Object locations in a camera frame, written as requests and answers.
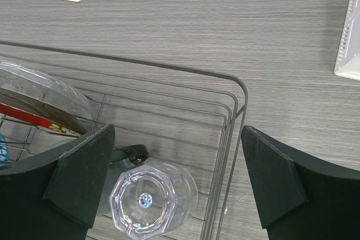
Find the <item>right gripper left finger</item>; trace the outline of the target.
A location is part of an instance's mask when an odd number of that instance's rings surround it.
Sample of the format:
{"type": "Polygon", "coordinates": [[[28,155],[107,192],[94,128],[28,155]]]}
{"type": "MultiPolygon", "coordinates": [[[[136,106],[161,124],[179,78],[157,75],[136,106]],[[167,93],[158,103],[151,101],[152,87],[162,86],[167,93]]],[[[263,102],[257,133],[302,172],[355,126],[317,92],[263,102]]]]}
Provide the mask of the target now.
{"type": "Polygon", "coordinates": [[[1,239],[85,239],[95,222],[115,128],[1,167],[1,239]]]}

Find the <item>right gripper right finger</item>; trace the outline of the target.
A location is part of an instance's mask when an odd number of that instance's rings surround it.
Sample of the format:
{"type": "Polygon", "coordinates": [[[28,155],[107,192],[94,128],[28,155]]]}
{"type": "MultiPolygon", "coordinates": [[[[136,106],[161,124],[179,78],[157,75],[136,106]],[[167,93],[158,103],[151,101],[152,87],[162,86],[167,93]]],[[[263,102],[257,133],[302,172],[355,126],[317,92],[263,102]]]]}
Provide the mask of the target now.
{"type": "Polygon", "coordinates": [[[359,171],[245,126],[242,149],[269,239],[359,239],[359,171]]]}

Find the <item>blue patterned bowl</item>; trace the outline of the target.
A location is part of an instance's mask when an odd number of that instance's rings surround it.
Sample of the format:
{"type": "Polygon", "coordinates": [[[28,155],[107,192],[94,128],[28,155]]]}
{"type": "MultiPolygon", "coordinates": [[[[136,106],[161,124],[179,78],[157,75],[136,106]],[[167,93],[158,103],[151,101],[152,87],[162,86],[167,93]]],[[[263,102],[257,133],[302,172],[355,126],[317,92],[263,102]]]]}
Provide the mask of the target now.
{"type": "Polygon", "coordinates": [[[0,134],[0,143],[0,166],[3,167],[9,162],[10,158],[7,143],[2,134],[0,134]]]}

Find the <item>red floral plate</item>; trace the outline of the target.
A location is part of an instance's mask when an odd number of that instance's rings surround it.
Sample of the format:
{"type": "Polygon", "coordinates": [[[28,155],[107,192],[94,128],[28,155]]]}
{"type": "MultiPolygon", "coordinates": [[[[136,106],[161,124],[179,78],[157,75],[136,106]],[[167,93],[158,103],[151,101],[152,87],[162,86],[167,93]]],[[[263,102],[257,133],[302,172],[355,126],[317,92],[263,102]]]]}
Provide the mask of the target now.
{"type": "Polygon", "coordinates": [[[74,123],[71,124],[61,124],[58,120],[49,120],[43,116],[38,116],[36,114],[32,114],[30,112],[26,112],[19,108],[15,108],[9,105],[5,105],[1,103],[1,113],[24,122],[33,124],[35,126],[41,126],[42,128],[46,128],[52,130],[54,132],[63,133],[67,135],[76,135],[80,136],[88,131],[79,123],[77,118],[74,123]]]}

